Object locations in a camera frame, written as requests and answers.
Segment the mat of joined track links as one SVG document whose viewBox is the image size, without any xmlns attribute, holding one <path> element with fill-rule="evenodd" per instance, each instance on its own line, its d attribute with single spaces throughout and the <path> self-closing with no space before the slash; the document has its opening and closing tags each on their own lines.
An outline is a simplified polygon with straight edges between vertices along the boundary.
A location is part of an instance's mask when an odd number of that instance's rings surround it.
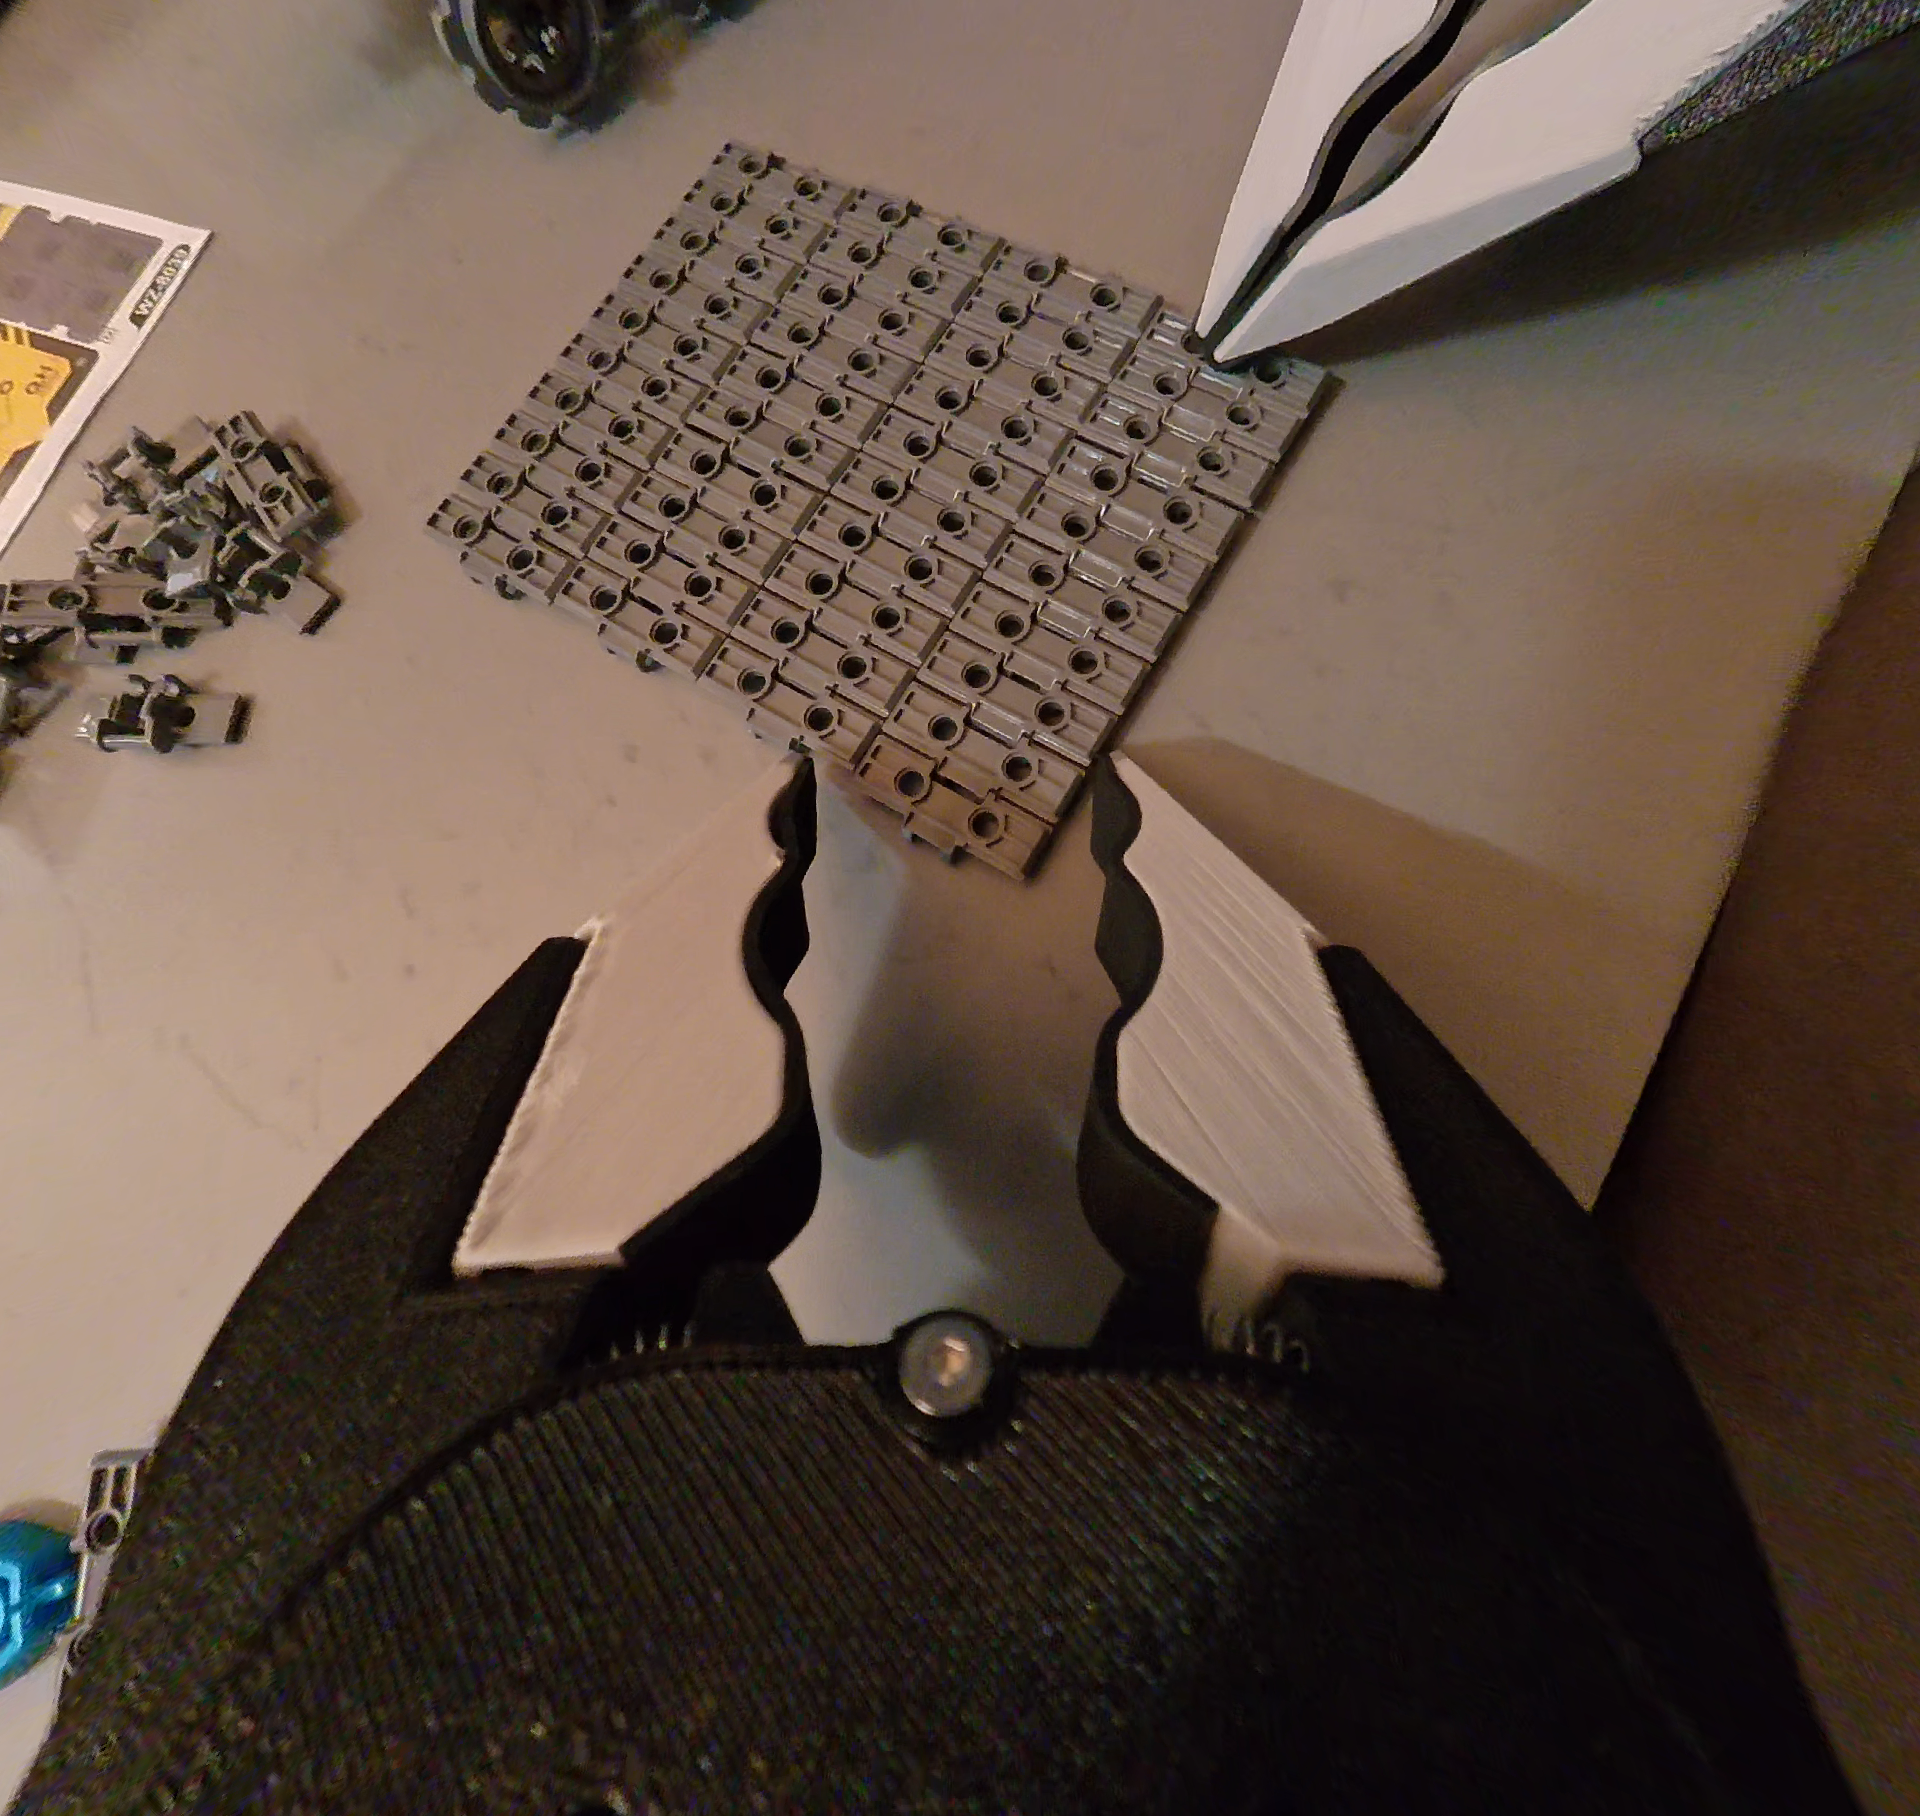
<svg viewBox="0 0 1920 1816">
<path fill-rule="evenodd" d="M 427 534 L 856 770 L 1138 348 L 1124 294 L 726 145 Z"/>
</svg>

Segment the strip of joined track links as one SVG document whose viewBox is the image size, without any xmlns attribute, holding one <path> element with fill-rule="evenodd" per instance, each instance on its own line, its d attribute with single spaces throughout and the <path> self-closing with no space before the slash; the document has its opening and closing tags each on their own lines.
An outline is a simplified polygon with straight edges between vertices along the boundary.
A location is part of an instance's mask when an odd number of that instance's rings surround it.
<svg viewBox="0 0 1920 1816">
<path fill-rule="evenodd" d="M 916 841 L 1036 869 L 1092 764 L 1328 393 L 1318 363 L 1188 355 L 1159 314 L 951 326 L 836 487 L 872 645 L 933 639 L 850 775 Z"/>
</svg>

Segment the yellow black sticker sheet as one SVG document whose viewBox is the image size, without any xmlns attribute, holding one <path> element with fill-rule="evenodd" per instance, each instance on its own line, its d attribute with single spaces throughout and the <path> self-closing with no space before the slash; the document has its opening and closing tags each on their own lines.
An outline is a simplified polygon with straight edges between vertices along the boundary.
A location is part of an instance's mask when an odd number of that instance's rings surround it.
<svg viewBox="0 0 1920 1816">
<path fill-rule="evenodd" d="M 207 242 L 204 227 L 4 180 L 4 543 Z"/>
</svg>

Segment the blue brick separator tool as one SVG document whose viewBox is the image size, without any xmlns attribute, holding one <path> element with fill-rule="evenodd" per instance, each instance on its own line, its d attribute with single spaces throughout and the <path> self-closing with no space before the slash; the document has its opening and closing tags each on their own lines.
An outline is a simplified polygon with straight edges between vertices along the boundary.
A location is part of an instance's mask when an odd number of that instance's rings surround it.
<svg viewBox="0 0 1920 1816">
<path fill-rule="evenodd" d="M 1 1519 L 1 1686 L 22 1677 L 67 1634 L 78 1586 L 70 1532 Z"/>
</svg>

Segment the pile of track links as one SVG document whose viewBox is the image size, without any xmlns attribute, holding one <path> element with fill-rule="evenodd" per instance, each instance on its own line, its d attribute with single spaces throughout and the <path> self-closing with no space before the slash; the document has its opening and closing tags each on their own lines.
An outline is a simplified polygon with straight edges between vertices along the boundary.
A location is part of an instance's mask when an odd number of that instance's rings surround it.
<svg viewBox="0 0 1920 1816">
<path fill-rule="evenodd" d="M 250 698 L 169 658 L 237 617 L 313 634 L 338 594 L 320 572 L 338 526 L 335 485 L 246 409 L 173 436 L 132 430 L 85 469 L 93 503 L 63 578 L 1 586 L 1 743 L 35 730 L 93 672 L 77 723 L 97 750 L 229 747 Z"/>
</svg>

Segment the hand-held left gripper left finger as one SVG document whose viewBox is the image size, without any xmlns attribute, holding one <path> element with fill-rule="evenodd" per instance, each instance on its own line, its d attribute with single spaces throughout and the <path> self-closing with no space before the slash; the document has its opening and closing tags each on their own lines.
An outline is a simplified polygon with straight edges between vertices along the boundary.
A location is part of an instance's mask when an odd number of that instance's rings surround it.
<svg viewBox="0 0 1920 1816">
<path fill-rule="evenodd" d="M 668 1236 L 767 1261 L 798 1235 L 819 1136 L 786 987 L 814 847 L 814 765 L 789 754 L 581 929 L 458 1276 L 615 1267 Z"/>
</svg>

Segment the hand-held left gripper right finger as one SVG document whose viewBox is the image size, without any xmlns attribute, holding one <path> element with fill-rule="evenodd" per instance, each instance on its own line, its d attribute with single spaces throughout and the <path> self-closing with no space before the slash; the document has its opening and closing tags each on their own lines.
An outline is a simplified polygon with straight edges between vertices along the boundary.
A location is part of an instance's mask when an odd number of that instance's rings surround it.
<svg viewBox="0 0 1920 1816">
<path fill-rule="evenodd" d="M 1092 783 L 1089 1225 L 1145 1304 L 1233 1347 L 1295 1274 L 1442 1267 L 1322 965 L 1324 942 L 1126 754 Z"/>
</svg>

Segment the small dark grey toy part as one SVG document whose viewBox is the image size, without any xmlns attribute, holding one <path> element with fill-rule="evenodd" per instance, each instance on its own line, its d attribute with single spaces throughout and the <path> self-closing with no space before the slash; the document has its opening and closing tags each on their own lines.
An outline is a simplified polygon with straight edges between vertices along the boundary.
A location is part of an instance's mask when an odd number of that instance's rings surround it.
<svg viewBox="0 0 1920 1816">
<path fill-rule="evenodd" d="M 118 1447 L 95 1451 L 90 1457 L 82 1514 L 70 1538 L 77 1557 L 111 1561 L 116 1552 L 132 1520 L 147 1455 L 147 1447 Z"/>
</svg>

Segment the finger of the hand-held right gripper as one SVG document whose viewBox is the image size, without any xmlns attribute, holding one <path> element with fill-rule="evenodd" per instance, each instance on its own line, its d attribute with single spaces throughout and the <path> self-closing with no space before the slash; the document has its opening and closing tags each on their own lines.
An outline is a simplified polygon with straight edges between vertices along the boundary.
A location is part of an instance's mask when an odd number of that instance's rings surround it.
<svg viewBox="0 0 1920 1816">
<path fill-rule="evenodd" d="M 1347 316 L 1626 178 L 1637 135 L 1682 89 L 1795 0 L 1578 0 L 1489 52 L 1442 93 L 1377 186 L 1282 267 L 1256 319 L 1301 326 L 1235 363 Z"/>
<path fill-rule="evenodd" d="M 1302 0 L 1217 245 L 1199 350 L 1263 350 L 1301 330 L 1259 322 L 1259 305 L 1302 245 L 1377 186 L 1343 191 L 1369 135 L 1483 2 Z"/>
</svg>

